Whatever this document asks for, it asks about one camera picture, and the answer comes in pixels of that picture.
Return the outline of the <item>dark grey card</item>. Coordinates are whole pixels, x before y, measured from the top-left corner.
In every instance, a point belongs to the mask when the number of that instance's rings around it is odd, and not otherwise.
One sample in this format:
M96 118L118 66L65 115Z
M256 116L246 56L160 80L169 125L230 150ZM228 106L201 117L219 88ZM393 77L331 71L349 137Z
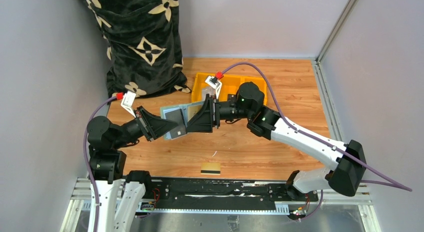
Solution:
M176 122L179 126L186 126L182 109L178 108L176 110L168 111L164 114L164 116L166 119Z

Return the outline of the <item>green card holder wallet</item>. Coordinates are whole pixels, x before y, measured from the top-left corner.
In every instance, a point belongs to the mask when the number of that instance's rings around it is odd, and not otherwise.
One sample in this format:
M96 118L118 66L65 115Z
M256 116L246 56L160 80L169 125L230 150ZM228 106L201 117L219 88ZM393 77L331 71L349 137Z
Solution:
M177 122L177 127L167 132L163 138L165 140L175 140L187 134L188 121L197 113L203 106L203 101L172 105L160 108L160 116L162 119Z

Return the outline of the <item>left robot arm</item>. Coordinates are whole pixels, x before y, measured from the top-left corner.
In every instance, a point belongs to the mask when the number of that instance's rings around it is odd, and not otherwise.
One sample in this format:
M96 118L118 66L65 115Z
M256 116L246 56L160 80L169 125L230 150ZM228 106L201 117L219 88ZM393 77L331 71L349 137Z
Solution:
M116 125L105 116L96 116L87 125L90 232L130 230L141 199L152 190L152 180L148 171L130 171L124 176L127 156L121 149L137 144L141 137L153 141L178 126L177 122L153 115L143 107L134 114L123 125Z

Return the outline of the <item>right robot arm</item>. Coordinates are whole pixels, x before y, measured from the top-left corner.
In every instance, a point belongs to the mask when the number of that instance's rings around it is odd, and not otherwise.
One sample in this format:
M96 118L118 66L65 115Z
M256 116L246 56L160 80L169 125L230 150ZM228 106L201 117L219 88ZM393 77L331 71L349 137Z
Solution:
M291 199L316 190L332 189L353 197L365 173L361 143L336 141L296 125L264 105L264 93L253 82L245 82L234 98L219 102L207 95L202 108L187 123L187 132L210 133L222 120L247 119L247 128L256 136L290 145L320 161L324 167L293 171L283 192Z

